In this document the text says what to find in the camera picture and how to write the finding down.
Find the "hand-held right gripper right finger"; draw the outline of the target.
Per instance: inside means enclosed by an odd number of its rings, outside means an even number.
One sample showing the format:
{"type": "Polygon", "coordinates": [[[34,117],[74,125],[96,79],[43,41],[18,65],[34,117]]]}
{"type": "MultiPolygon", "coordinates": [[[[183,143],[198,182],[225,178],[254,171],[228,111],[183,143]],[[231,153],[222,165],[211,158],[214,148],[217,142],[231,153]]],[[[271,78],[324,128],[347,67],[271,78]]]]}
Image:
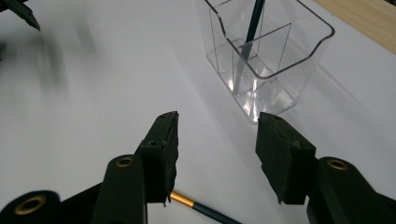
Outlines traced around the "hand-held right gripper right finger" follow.
{"type": "Polygon", "coordinates": [[[304,204],[316,147],[281,117],[261,112],[255,151],[278,201],[304,204]]]}

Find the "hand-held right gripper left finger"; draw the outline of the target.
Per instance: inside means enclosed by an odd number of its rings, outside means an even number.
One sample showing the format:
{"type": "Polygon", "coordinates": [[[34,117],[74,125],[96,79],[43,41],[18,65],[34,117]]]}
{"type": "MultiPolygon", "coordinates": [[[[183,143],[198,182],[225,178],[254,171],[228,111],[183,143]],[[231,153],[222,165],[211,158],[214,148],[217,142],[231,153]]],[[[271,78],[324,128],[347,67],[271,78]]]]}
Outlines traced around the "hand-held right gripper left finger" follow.
{"type": "Polygon", "coordinates": [[[176,111],[158,116],[135,152],[143,162],[147,203],[170,200],[177,176],[177,127],[176,111]]]}

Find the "clear acrylic organizer box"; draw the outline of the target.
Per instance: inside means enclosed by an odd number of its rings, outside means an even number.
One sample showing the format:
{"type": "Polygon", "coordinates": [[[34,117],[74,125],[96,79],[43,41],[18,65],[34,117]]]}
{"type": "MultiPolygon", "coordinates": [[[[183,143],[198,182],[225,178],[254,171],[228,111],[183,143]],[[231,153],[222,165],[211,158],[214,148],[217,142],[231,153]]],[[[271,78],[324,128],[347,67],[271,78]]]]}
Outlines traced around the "clear acrylic organizer box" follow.
{"type": "Polygon", "coordinates": [[[318,66],[333,27],[301,0],[265,0],[260,22],[234,89],[255,0],[195,0],[205,57],[245,117],[278,115],[297,104],[318,66]]]}

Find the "dark green gold-tipped pen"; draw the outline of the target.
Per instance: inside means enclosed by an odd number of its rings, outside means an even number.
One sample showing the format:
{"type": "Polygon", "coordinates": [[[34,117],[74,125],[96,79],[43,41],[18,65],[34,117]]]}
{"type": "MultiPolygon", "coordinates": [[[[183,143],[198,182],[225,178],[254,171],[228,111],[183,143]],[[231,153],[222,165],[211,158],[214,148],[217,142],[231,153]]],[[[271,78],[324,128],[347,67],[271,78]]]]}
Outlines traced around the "dark green gold-tipped pen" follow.
{"type": "Polygon", "coordinates": [[[260,22],[260,17],[262,15],[262,11],[265,5],[265,0],[255,0],[255,5],[252,10],[251,19],[249,23],[249,27],[247,30],[246,43],[241,48],[241,57],[237,65],[236,76],[234,89],[237,90],[240,86],[240,80],[242,77],[242,72],[245,66],[246,61],[250,55],[250,51],[252,48],[252,41],[255,38],[255,34],[257,32],[257,28],[260,22]]]}

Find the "wooden table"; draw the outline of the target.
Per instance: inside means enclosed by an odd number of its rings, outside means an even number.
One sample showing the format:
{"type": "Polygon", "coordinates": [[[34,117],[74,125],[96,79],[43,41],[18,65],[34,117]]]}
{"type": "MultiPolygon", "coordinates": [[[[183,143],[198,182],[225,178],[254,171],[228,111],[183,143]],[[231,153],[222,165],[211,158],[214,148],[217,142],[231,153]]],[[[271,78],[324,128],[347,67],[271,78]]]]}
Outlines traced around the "wooden table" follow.
{"type": "Polygon", "coordinates": [[[314,0],[381,47],[396,54],[396,6],[386,0],[314,0]]]}

